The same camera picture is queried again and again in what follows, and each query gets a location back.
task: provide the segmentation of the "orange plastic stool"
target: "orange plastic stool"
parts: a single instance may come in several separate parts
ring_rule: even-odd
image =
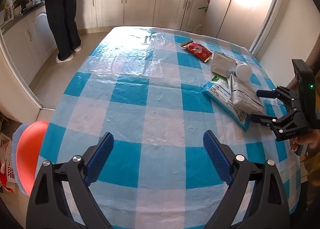
[[[36,168],[41,145],[49,122],[37,121],[22,133],[16,152],[17,173],[28,195],[31,195],[36,180]]]

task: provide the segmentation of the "person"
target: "person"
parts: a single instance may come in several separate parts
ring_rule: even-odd
[[[53,33],[59,53],[57,63],[74,58],[71,51],[81,50],[76,17],[76,0],[44,0],[49,27]]]
[[[308,134],[290,139],[290,147],[297,151],[298,145],[308,145],[304,166],[308,172],[307,208],[320,192],[320,130],[311,130]]]

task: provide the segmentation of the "dark pants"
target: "dark pants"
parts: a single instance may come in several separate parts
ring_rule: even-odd
[[[49,27],[56,41],[59,60],[71,55],[71,50],[81,45],[76,17],[76,0],[44,0]]]

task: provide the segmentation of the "person's hand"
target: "person's hand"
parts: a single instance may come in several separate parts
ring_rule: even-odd
[[[309,156],[316,155],[320,152],[320,131],[310,130],[309,133],[301,135],[299,137],[290,139],[290,147],[294,152],[297,151],[298,145],[309,144],[308,154]]]

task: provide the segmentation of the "cabinet handle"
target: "cabinet handle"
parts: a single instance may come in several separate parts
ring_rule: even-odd
[[[32,41],[32,36],[29,30],[28,30],[28,33],[29,33],[30,41]]]

